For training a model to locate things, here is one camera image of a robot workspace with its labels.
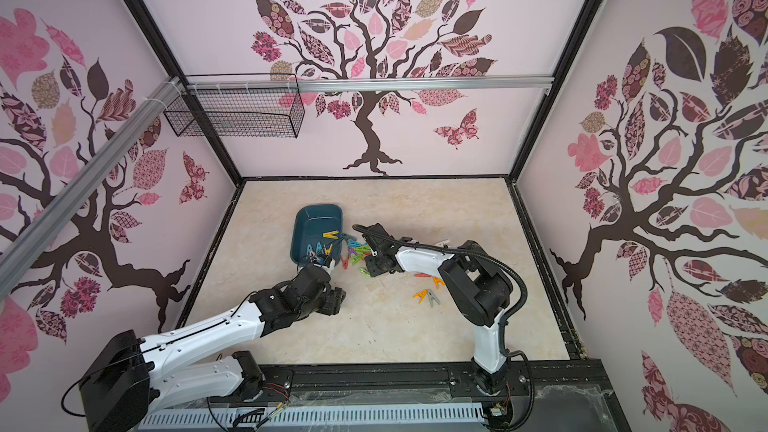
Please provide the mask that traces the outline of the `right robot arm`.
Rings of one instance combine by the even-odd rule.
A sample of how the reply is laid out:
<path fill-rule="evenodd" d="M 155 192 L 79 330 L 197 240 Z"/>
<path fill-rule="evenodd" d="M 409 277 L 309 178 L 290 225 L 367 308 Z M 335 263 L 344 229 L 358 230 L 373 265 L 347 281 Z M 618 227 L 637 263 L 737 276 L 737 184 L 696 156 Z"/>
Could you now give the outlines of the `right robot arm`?
<path fill-rule="evenodd" d="M 365 264 L 372 277 L 423 274 L 445 284 L 457 310 L 474 328 L 471 362 L 477 387 L 485 394 L 498 394 L 510 369 L 505 328 L 528 296 L 519 274 L 472 240 L 452 248 L 396 239 L 380 224 L 355 224 L 353 229 L 371 250 Z"/>

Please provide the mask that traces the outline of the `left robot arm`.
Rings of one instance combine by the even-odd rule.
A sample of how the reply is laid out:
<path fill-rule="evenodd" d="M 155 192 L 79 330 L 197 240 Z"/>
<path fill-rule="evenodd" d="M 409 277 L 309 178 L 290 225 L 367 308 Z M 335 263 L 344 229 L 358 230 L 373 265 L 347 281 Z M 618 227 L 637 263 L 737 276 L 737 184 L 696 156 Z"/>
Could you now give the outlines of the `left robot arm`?
<path fill-rule="evenodd" d="M 325 268 L 310 264 L 211 318 L 145 337 L 115 335 L 77 383 L 88 429 L 129 431 L 149 414 L 199 399 L 257 398 L 267 384 L 253 355 L 218 353 L 313 313 L 336 315 L 345 297 Z"/>

